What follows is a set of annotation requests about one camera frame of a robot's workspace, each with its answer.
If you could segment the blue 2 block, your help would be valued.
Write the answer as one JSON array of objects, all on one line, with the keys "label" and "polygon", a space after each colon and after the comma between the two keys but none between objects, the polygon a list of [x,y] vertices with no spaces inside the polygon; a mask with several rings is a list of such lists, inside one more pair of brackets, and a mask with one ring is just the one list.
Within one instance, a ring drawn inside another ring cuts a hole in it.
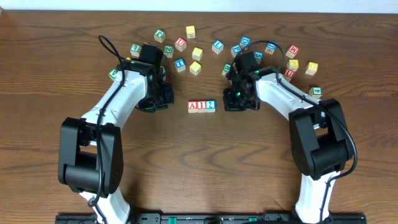
[{"label": "blue 2 block", "polygon": [[216,111],[216,101],[215,100],[206,100],[206,112],[214,113]]}]

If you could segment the red A block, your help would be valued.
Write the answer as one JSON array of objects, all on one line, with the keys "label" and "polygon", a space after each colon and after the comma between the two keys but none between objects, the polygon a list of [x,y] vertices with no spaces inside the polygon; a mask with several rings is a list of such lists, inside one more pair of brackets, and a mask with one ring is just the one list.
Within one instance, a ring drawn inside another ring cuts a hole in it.
[{"label": "red A block", "polygon": [[188,112],[196,113],[198,111],[197,101],[188,101]]}]

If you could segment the red I block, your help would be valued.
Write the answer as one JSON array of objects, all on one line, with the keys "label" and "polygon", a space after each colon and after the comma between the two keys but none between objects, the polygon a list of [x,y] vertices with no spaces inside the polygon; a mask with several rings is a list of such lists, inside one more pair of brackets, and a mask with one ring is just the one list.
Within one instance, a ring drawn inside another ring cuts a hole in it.
[{"label": "red I block", "polygon": [[197,101],[197,112],[206,113],[206,101]]}]

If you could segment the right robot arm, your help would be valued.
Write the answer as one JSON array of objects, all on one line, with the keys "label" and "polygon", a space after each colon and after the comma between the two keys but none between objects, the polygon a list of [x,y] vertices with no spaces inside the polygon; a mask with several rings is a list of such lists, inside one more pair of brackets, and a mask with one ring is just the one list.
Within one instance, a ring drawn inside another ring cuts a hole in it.
[{"label": "right robot arm", "polygon": [[257,110],[265,102],[287,119],[292,156],[302,173],[295,213],[302,223],[326,220],[335,180],[357,156],[340,103],[300,91],[276,68],[261,67],[253,52],[237,55],[226,77],[232,83],[223,92],[226,111]]}]

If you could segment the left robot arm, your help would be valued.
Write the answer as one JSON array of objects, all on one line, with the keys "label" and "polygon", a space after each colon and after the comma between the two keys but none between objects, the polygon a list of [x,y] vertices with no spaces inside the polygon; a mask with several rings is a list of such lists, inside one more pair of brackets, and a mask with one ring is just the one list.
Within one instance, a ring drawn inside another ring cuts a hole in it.
[{"label": "left robot arm", "polygon": [[121,58],[113,84],[81,118],[60,128],[58,180],[87,200],[92,215],[58,215],[56,223],[129,223],[131,206],[119,188],[124,169],[121,130],[134,109],[154,113],[174,103],[165,83],[163,51],[145,44],[138,58]]}]

